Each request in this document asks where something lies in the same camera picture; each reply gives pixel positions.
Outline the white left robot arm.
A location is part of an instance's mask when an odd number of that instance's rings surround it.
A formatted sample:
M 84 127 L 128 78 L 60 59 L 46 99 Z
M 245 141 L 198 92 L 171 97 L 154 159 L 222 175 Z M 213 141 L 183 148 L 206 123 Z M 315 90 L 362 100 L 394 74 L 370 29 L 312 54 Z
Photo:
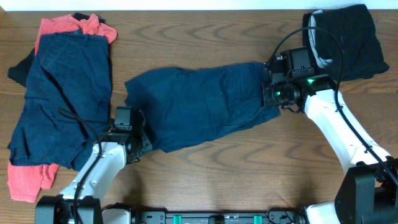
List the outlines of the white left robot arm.
M 35 208 L 36 223 L 139 223 L 139 215 L 117 203 L 101 202 L 114 178 L 127 164 L 152 150 L 141 110 L 119 106 L 109 132 L 96 135 L 93 151 L 74 180 L 57 196 L 43 196 Z

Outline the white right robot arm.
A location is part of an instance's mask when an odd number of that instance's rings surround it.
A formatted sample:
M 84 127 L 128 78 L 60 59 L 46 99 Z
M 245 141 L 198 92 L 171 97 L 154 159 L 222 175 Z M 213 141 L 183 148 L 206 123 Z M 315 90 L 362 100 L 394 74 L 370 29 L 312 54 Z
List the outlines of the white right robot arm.
M 361 126 L 334 81 L 308 64 L 291 70 L 282 58 L 264 66 L 269 85 L 262 86 L 262 104 L 297 105 L 326 137 L 345 175 L 334 200 L 304 207 L 295 222 L 397 223 L 397 159 Z

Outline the navy blue shorts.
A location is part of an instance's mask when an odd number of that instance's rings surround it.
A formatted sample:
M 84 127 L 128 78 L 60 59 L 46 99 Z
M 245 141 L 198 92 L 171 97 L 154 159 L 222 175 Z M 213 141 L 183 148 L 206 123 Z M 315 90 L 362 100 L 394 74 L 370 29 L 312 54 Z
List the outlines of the navy blue shorts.
M 142 110 L 155 150 L 172 152 L 253 128 L 280 116 L 265 108 L 263 63 L 184 70 L 160 68 L 125 83 L 125 104 Z

